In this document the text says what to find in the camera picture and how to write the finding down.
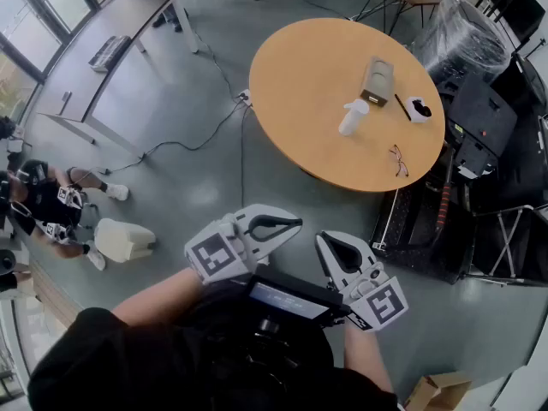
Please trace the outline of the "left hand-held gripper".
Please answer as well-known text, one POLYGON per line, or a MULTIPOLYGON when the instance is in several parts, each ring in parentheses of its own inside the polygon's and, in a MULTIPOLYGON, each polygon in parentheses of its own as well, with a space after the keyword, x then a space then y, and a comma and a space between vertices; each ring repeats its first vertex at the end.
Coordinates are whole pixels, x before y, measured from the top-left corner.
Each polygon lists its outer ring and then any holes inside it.
POLYGON ((185 257, 203 284, 229 280, 267 265, 269 255, 301 228, 302 219, 289 211, 253 204, 206 225, 186 243, 185 257))

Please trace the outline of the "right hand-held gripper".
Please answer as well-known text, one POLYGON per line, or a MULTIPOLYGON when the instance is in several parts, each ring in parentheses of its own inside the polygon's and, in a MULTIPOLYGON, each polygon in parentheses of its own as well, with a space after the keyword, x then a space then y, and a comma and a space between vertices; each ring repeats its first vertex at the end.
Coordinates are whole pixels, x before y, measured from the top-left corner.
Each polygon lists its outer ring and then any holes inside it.
POLYGON ((397 278, 387 275, 364 240, 322 230, 315 236, 315 247, 325 275, 349 309, 349 323, 362 331, 380 331, 408 310, 397 278))

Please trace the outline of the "white plastic bottle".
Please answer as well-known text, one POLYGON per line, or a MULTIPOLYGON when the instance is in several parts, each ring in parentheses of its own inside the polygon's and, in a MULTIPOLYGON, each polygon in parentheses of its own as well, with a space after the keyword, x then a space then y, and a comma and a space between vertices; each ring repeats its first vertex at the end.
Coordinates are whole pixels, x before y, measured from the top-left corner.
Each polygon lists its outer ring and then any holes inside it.
POLYGON ((338 127, 339 134, 348 136, 354 133, 363 117, 364 115, 359 110, 348 110, 338 127))

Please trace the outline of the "person's right forearm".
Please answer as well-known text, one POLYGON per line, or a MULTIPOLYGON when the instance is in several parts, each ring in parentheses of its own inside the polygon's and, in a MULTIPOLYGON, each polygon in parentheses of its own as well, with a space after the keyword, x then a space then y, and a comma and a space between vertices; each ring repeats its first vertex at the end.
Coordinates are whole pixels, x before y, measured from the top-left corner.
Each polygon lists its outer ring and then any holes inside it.
POLYGON ((345 323, 344 366, 369 378, 381 390, 394 392, 376 334, 349 321, 345 323))

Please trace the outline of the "black chest-mounted screen device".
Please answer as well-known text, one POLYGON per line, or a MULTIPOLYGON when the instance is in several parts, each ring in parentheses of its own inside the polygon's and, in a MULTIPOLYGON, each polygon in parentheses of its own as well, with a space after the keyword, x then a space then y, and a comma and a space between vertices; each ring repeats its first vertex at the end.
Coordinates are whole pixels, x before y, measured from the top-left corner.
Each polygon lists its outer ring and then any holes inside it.
POLYGON ((344 319, 350 308, 343 296, 331 289, 259 265, 246 288, 249 300, 274 316, 306 320, 320 327, 331 327, 344 319))

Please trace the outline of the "thin-framed eyeglasses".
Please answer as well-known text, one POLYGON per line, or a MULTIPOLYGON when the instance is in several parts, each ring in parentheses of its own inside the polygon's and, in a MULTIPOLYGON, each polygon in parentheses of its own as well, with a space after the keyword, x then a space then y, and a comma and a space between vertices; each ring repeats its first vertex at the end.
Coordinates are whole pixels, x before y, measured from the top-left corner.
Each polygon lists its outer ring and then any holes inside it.
POLYGON ((397 145, 393 145, 389 154, 396 163, 396 177, 408 177, 408 168, 402 159, 402 153, 397 145))

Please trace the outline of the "brown cardboard box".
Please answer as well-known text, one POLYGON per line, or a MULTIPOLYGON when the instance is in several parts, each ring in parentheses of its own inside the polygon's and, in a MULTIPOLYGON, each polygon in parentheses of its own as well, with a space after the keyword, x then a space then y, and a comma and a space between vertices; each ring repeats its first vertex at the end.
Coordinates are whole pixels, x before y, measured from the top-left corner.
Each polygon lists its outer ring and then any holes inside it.
POLYGON ((405 411, 455 411, 471 384, 462 372, 423 376, 403 408, 405 411))

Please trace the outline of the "grey box with round recesses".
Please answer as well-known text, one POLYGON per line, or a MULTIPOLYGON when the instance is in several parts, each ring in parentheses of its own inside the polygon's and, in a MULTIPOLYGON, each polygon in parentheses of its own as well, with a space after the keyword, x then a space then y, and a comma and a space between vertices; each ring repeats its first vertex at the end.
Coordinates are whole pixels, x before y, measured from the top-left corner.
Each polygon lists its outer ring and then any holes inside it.
POLYGON ((360 97, 379 107, 384 107, 394 94, 394 66, 373 56, 366 66, 360 97))

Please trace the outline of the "black equipment case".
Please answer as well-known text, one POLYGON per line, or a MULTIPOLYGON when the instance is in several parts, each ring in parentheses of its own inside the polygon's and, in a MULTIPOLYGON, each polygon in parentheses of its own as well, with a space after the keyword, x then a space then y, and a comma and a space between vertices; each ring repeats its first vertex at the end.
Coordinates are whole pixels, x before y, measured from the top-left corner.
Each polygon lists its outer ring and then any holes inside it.
POLYGON ((455 151, 458 173, 468 180, 491 174, 513 134, 517 115, 474 74, 437 85, 445 117, 445 141, 455 151))

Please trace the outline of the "person's black shirt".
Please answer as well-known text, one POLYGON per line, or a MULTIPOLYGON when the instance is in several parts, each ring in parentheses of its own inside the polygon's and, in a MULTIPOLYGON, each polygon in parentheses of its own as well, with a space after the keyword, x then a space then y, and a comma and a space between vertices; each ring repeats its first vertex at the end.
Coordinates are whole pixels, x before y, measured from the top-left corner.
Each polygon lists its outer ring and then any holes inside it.
POLYGON ((316 325, 252 349, 258 318, 240 283, 215 284, 172 323, 79 313, 28 384, 33 411, 398 411, 396 396, 334 365, 316 325))

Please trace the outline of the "black flat box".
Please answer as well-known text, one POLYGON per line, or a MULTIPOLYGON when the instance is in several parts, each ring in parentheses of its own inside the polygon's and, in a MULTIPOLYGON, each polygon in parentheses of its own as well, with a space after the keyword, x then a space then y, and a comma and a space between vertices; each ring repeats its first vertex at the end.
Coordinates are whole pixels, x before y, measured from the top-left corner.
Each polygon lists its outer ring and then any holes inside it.
POLYGON ((129 47, 129 36, 111 36, 88 62, 89 67, 97 73, 108 73, 119 62, 129 47))

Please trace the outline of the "long dark desk white legs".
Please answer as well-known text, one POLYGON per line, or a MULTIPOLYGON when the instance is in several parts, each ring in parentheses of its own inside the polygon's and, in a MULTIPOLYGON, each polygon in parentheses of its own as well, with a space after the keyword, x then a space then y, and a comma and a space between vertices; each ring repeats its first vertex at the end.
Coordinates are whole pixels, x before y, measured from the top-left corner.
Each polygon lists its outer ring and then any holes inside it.
POLYGON ((178 10, 178 18, 183 27, 183 38, 188 49, 193 54, 197 53, 196 37, 183 6, 177 0, 116 0, 101 9, 61 55, 46 78, 36 112, 86 142, 94 144, 95 139, 91 135, 75 126, 86 124, 136 157, 143 158, 145 156, 143 150, 93 116, 105 88, 126 56, 122 55, 119 62, 108 73, 93 71, 88 62, 111 36, 129 36, 131 38, 129 46, 145 52, 146 49, 140 37, 157 15, 170 4, 178 10), (62 96, 66 91, 71 91, 72 95, 67 102, 63 102, 62 96))

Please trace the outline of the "black monitor screen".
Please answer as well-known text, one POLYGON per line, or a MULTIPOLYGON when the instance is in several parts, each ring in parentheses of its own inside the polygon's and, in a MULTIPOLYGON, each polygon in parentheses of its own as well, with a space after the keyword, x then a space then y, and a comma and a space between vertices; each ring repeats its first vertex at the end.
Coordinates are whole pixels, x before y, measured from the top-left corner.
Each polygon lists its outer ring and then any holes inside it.
POLYGON ((545 9, 537 0, 491 0, 493 8, 506 21, 522 43, 539 28, 545 9))

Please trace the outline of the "black framed glass door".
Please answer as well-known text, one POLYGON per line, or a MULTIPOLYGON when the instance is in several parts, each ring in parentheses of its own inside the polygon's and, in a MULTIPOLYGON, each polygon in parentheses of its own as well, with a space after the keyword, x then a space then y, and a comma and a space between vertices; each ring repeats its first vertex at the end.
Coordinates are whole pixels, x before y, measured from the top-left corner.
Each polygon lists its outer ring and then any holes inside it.
POLYGON ((0 0, 0 116, 24 117, 35 93, 108 0, 0 0))

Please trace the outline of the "black crate with silver frame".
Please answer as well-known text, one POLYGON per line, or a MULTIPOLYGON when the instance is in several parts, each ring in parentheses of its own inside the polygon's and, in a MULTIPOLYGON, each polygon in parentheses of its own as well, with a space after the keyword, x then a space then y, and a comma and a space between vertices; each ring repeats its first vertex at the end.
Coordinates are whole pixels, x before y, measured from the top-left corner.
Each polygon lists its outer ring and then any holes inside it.
POLYGON ((460 278, 548 288, 548 204, 474 214, 460 278))

